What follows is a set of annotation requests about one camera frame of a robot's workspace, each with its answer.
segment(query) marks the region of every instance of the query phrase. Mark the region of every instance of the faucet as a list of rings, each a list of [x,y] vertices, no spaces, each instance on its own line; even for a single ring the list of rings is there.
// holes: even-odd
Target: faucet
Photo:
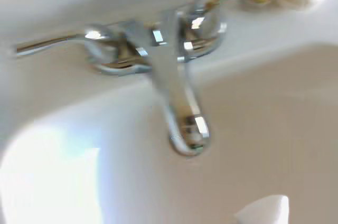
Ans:
[[[189,81],[188,62],[209,54],[227,30],[219,3],[195,0],[186,11],[161,13],[161,21],[145,26],[130,20],[91,25],[75,34],[17,46],[22,57],[64,42],[82,43],[97,70],[110,75],[147,73],[159,93],[174,149],[199,155],[209,144],[205,117]]]

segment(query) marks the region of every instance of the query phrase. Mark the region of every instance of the sink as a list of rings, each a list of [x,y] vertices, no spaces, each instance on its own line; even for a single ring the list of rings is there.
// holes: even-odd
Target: sink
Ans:
[[[171,149],[144,76],[51,105],[4,154],[7,223],[234,223],[271,194],[289,196],[290,223],[335,223],[337,53],[311,43],[201,59],[192,79],[212,142],[196,158]]]

